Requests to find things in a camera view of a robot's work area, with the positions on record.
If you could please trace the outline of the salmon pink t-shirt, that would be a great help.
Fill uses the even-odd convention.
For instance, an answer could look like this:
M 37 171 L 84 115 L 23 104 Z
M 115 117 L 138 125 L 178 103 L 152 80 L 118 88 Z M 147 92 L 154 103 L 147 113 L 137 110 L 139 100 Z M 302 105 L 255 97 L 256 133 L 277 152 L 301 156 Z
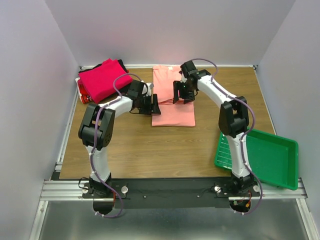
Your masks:
M 157 94 L 160 115 L 152 116 L 153 127 L 195 127 L 194 103 L 184 104 L 179 100 L 173 104 L 173 82 L 181 80 L 177 65 L 156 65 L 153 72 L 153 93 Z

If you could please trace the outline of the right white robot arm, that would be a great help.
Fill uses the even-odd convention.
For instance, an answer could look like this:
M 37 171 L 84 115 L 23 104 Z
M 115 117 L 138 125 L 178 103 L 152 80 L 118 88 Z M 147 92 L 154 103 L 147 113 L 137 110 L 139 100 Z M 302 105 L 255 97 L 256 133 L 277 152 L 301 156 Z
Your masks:
M 253 130 L 255 122 L 248 128 L 250 120 L 255 121 L 255 114 L 243 96 L 236 96 L 223 88 L 215 75 L 207 70 L 196 68 L 189 60 L 180 66 L 181 79 L 173 82 L 173 103 L 183 100 L 184 104 L 195 100 L 196 93 L 205 93 L 218 107 L 218 127 L 227 138 L 232 161 L 230 191 L 241 196 L 255 183 L 255 174 L 249 163 L 247 134 Z

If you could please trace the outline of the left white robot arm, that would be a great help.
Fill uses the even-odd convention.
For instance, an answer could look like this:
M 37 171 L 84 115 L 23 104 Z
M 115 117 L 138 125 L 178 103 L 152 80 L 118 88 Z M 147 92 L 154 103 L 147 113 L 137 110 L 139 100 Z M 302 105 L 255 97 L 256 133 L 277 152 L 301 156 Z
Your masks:
M 111 190 L 112 175 L 107 160 L 107 146 L 113 136 L 115 120 L 134 109 L 138 110 L 139 115 L 160 115 L 158 97 L 152 94 L 153 88 L 153 83 L 133 80 L 127 93 L 104 104 L 91 103 L 87 106 L 78 130 L 91 168 L 89 184 L 82 188 L 83 192 L 101 198 L 116 195 Z

